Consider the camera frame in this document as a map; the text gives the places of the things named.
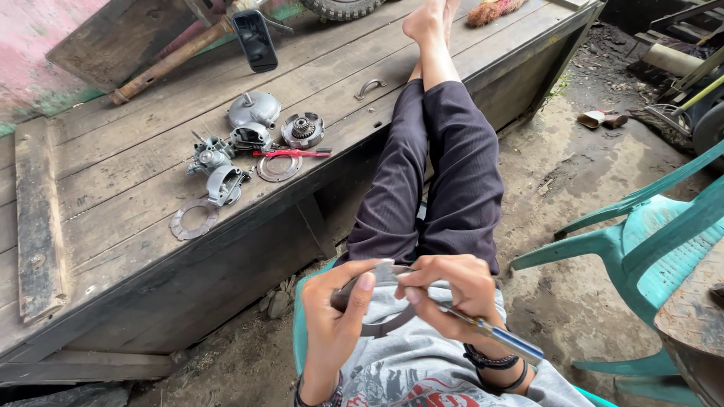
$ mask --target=graphic print on shirt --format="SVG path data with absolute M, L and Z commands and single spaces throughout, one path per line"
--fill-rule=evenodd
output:
M 462 379 L 455 384 L 427 377 L 418 379 L 417 369 L 383 369 L 383 362 L 374 366 L 357 366 L 350 374 L 344 407 L 507 407 L 494 395 Z M 383 371 L 385 383 L 382 383 Z

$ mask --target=dark purple pants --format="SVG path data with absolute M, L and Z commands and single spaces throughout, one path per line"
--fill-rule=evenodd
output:
M 434 176 L 425 220 L 416 222 L 428 142 Z M 503 184 L 497 158 L 495 131 L 462 83 L 445 82 L 425 92 L 422 80 L 409 82 L 395 104 L 347 253 L 336 265 L 372 258 L 411 264 L 413 251 L 470 253 L 498 274 L 493 228 L 500 221 Z

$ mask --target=pink wall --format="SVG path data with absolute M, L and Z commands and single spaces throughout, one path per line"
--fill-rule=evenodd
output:
M 0 135 L 12 131 L 13 122 L 62 112 L 94 93 L 45 54 L 107 1 L 2 0 Z

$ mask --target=rusty metal rod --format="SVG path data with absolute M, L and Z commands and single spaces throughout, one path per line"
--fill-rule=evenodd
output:
M 230 21 L 224 16 L 224 18 L 222 18 L 221 21 L 213 27 L 204 31 L 198 37 L 174 51 L 158 64 L 148 68 L 144 73 L 140 74 L 123 87 L 116 89 L 110 94 L 111 100 L 115 104 L 129 102 L 133 96 L 138 95 L 143 89 L 151 86 L 151 84 L 171 72 L 173 69 L 178 68 L 199 51 L 211 45 L 214 41 L 222 38 L 224 35 L 233 32 L 234 29 L 232 28 Z

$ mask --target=wooden table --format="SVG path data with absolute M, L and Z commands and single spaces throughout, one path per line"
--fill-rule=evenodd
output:
M 179 360 L 176 351 L 310 261 L 333 256 L 418 58 L 402 22 L 421 3 L 391 1 L 347 23 L 293 18 L 296 35 L 274 40 L 274 71 L 253 74 L 230 43 L 128 104 L 103 98 L 50 119 L 69 293 L 36 323 L 18 314 L 13 139 L 0 139 L 0 385 L 162 377 Z M 505 131 L 535 114 L 603 3 L 529 0 L 467 28 L 466 12 L 478 3 L 460 7 L 450 52 L 474 101 Z M 373 78 L 388 86 L 354 98 Z M 178 241 L 171 216 L 206 194 L 206 177 L 184 175 L 190 131 L 226 136 L 226 110 L 250 90 L 272 93 L 280 119 L 322 116 L 320 146 L 334 155 L 306 159 L 285 182 L 254 177 L 209 233 Z M 234 160 L 242 168 L 255 162 Z
M 692 391 L 705 406 L 724 406 L 724 299 L 710 288 L 724 282 L 724 240 L 669 297 L 654 325 Z

